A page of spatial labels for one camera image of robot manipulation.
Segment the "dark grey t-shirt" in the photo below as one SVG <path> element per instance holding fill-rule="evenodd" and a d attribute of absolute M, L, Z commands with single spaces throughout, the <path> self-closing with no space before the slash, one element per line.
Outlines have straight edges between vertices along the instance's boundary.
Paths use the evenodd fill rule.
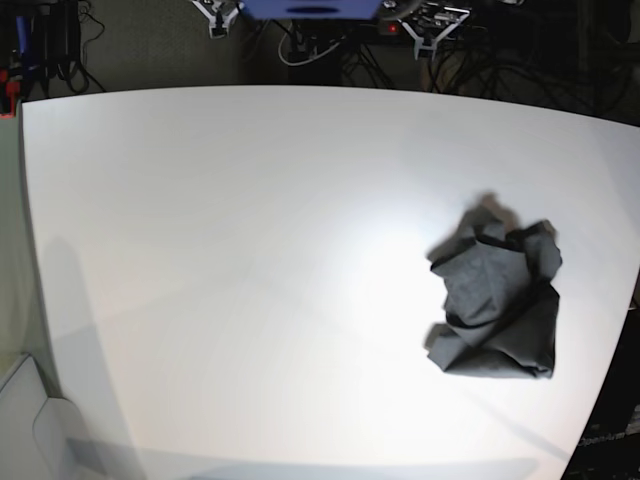
<path fill-rule="evenodd" d="M 446 289 L 445 319 L 425 339 L 431 362 L 459 376 L 552 377 L 563 260 L 549 221 L 523 226 L 485 194 L 427 258 Z"/>

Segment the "black power strip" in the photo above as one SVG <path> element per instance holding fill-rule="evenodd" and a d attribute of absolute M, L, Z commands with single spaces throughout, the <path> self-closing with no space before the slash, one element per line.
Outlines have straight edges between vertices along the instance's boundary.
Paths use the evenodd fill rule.
<path fill-rule="evenodd" d="M 411 31 L 426 39 L 435 38 L 443 33 L 447 34 L 447 38 L 452 38 L 453 32 L 461 25 L 462 22 L 418 24 L 409 21 L 379 21 L 376 24 L 376 31 L 383 38 L 400 38 L 403 35 L 409 35 Z"/>

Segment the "blue box overhead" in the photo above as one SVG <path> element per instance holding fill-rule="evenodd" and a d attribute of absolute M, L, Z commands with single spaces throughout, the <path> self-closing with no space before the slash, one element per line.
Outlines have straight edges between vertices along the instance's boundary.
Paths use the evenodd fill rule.
<path fill-rule="evenodd" d="M 246 0 L 257 19 L 371 19 L 381 0 Z"/>

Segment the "grey tray corner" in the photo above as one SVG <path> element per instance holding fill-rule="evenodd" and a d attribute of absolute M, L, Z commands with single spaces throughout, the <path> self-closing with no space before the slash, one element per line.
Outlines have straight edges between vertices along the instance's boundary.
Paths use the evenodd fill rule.
<path fill-rule="evenodd" d="M 33 358 L 19 356 L 1 376 L 1 477 L 83 479 L 85 473 Z"/>

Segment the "red clamp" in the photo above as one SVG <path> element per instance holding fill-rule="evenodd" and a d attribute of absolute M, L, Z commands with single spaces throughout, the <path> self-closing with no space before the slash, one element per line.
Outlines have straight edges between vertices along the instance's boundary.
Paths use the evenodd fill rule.
<path fill-rule="evenodd" d="M 21 75 L 17 67 L 2 68 L 0 74 L 2 118 L 13 118 L 21 96 Z"/>

